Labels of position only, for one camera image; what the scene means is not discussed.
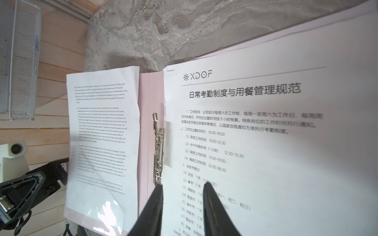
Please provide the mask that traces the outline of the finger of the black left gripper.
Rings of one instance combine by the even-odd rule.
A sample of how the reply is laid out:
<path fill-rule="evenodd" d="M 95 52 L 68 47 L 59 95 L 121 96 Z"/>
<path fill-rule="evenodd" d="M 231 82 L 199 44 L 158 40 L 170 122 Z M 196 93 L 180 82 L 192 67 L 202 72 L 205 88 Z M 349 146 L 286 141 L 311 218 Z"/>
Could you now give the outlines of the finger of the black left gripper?
<path fill-rule="evenodd" d="M 67 163 L 69 163 L 68 157 L 58 159 L 34 170 L 31 170 L 28 172 L 28 174 L 42 172 L 45 175 L 45 180 L 42 184 L 41 189 L 47 192 L 56 192 L 61 188 L 60 186 L 58 186 L 58 181 L 60 181 L 63 185 L 67 185 L 68 173 L 67 170 L 65 170 L 62 166 L 63 164 Z"/>

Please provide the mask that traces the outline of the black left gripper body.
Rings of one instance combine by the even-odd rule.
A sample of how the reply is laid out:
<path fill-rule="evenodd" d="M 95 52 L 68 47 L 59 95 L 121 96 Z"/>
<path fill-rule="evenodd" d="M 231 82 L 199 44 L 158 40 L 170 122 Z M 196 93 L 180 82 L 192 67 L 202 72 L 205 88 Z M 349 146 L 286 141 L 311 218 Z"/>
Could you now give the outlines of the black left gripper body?
<path fill-rule="evenodd" d="M 20 230 L 45 199 L 46 175 L 39 171 L 1 183 L 1 230 Z"/>

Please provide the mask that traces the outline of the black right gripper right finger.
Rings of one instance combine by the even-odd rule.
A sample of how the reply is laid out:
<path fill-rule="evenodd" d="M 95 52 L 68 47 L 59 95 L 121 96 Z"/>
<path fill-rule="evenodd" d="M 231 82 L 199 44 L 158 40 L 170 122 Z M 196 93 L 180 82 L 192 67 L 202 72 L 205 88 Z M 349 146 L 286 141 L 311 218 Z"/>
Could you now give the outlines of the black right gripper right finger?
<path fill-rule="evenodd" d="M 206 236 L 241 236 L 209 182 L 203 189 L 203 215 Z"/>

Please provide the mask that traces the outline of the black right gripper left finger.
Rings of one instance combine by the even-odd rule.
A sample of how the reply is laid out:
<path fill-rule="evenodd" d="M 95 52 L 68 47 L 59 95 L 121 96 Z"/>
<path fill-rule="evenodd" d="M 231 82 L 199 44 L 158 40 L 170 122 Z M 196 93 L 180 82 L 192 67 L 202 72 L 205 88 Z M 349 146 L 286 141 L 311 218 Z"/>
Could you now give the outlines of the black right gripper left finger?
<path fill-rule="evenodd" d="M 128 236 L 160 236 L 163 213 L 163 186 L 158 184 Z"/>

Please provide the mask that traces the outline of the printed white paper sheet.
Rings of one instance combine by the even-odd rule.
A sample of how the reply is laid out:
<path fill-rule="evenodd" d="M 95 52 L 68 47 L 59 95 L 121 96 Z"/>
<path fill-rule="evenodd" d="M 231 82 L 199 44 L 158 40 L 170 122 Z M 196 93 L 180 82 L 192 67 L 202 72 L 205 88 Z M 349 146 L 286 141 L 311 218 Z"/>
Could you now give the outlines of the printed white paper sheet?
<path fill-rule="evenodd" d="M 162 235 L 378 233 L 378 11 L 164 69 Z"/>

